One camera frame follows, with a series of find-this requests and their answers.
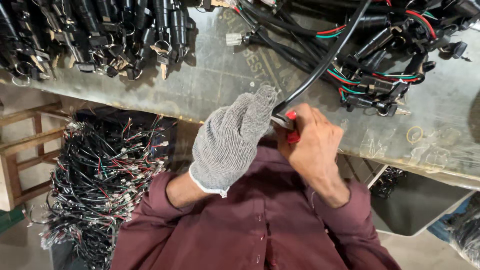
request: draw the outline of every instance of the work glove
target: work glove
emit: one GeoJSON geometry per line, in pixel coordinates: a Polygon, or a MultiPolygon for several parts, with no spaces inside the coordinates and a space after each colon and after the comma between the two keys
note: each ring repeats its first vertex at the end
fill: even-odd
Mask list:
{"type": "Polygon", "coordinates": [[[212,112],[198,130],[189,173],[206,193],[227,196],[257,154],[267,132],[276,102],[274,87],[262,86],[256,94],[241,94],[231,105],[212,112]]]}

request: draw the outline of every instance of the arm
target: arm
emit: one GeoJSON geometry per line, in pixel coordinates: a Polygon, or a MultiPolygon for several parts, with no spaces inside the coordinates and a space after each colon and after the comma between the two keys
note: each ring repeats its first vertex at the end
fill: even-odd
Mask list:
{"type": "Polygon", "coordinates": [[[157,175],[132,212],[132,220],[120,227],[111,268],[137,269],[153,264],[178,218],[188,214],[193,203],[207,195],[188,173],[178,177],[169,172],[157,175]]]}
{"type": "Polygon", "coordinates": [[[300,141],[289,144],[285,130],[277,129],[278,150],[310,186],[307,198],[339,239],[350,268],[399,269],[378,240],[367,188],[355,181],[346,183],[338,174],[335,157],[343,130],[307,104],[293,110],[300,141]]]}
{"type": "Polygon", "coordinates": [[[264,86],[208,117],[195,139],[195,161],[189,172],[157,176],[133,211],[132,221],[120,227],[112,269],[149,269],[194,202],[212,193],[227,195],[253,161],[275,101],[275,89],[264,86]]]}

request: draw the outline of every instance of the table surface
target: table surface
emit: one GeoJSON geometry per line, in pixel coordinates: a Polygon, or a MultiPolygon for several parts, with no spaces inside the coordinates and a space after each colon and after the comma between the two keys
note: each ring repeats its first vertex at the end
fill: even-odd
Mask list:
{"type": "MultiPolygon", "coordinates": [[[[198,32],[187,62],[175,66],[162,80],[159,66],[150,63],[141,77],[109,78],[66,68],[55,70],[56,81],[33,81],[31,87],[100,102],[118,108],[143,110],[187,121],[201,122],[215,109],[231,104],[241,93],[253,93],[262,84],[281,89],[288,96],[307,76],[270,49],[227,47],[226,33],[248,28],[233,10],[216,8],[203,13],[189,9],[198,32]]],[[[442,60],[430,53],[437,67],[425,81],[412,86],[405,105],[411,115],[381,117],[371,110],[340,107],[338,92],[330,84],[315,82],[296,103],[318,107],[345,134],[339,152],[391,164],[436,180],[480,188],[480,33],[458,33],[453,42],[468,43],[464,60],[442,60]]],[[[282,40],[286,45],[291,41],[282,40]]],[[[403,70],[407,62],[391,71],[403,70]]]]}

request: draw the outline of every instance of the pliers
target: pliers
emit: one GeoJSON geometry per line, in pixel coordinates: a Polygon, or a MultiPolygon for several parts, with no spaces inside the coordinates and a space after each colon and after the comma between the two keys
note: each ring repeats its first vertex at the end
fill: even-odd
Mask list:
{"type": "Polygon", "coordinates": [[[270,117],[270,120],[272,122],[288,130],[287,141],[289,144],[293,144],[300,141],[300,135],[295,125],[296,118],[297,118],[297,113],[294,110],[287,112],[285,116],[280,114],[274,114],[270,117]]]}

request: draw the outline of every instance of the wooden stool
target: wooden stool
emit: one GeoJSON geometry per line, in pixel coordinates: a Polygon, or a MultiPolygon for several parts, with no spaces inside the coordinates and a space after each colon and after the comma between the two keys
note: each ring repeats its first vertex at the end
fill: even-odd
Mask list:
{"type": "Polygon", "coordinates": [[[18,172],[42,162],[49,164],[57,163],[54,158],[60,154],[60,150],[45,153],[43,144],[61,138],[65,127],[42,132],[41,115],[44,114],[68,120],[68,115],[55,112],[60,108],[61,102],[57,102],[0,117],[0,126],[32,118],[35,132],[33,136],[0,145],[0,169],[3,171],[3,173],[0,173],[0,210],[10,211],[14,209],[15,206],[45,193],[50,189],[51,182],[46,181],[29,189],[22,190],[18,172]],[[17,152],[35,146],[37,148],[37,157],[17,163],[17,152]]]}

